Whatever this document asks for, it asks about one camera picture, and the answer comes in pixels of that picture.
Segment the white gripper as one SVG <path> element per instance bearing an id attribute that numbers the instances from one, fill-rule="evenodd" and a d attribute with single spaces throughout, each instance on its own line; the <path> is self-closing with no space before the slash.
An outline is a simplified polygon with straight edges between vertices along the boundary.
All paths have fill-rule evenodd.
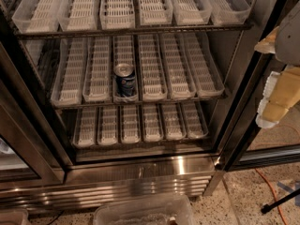
<path id="1" fill-rule="evenodd" d="M 276 54 L 277 60 L 293 65 L 281 72 L 272 71 L 262 92 L 256 124 L 273 128 L 300 100 L 300 67 L 294 67 L 300 65 L 300 1 L 254 50 Z"/>

